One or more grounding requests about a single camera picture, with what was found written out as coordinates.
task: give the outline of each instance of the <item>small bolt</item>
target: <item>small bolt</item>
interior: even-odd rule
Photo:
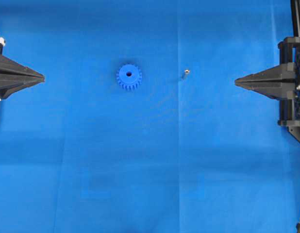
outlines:
[[[186,79],[190,73],[191,73],[191,71],[189,69],[186,69],[183,74],[183,79]]]

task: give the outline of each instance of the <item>blue gear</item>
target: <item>blue gear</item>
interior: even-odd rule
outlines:
[[[128,91],[137,89],[142,81],[141,70],[136,65],[123,65],[117,72],[117,82]]]

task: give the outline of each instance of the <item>spur gear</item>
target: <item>spur gear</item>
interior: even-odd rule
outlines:
[[[117,82],[127,91],[136,90],[141,85],[141,81],[142,72],[136,65],[123,65],[117,72]]]

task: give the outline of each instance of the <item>blue table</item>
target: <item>blue table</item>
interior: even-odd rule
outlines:
[[[0,32],[46,76],[0,103],[0,233],[295,231],[300,145],[234,86],[278,64],[288,0],[0,0]]]

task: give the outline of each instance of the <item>blue surface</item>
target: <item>blue surface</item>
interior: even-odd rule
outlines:
[[[0,232],[295,231],[300,145],[234,86],[278,64],[290,1],[0,0],[0,32],[47,78],[0,103]]]

